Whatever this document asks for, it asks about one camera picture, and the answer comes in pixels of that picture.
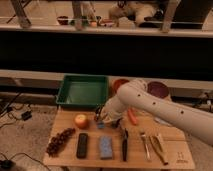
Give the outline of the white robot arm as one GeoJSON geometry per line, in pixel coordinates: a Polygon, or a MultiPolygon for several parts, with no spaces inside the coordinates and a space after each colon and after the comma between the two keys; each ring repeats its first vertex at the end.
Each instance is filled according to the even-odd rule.
{"type": "Polygon", "coordinates": [[[97,119],[105,124],[112,123],[121,119],[129,107],[134,107],[213,146],[213,114],[161,99],[147,90],[148,85],[143,79],[133,79],[121,85],[117,93],[101,107],[97,119]]]}

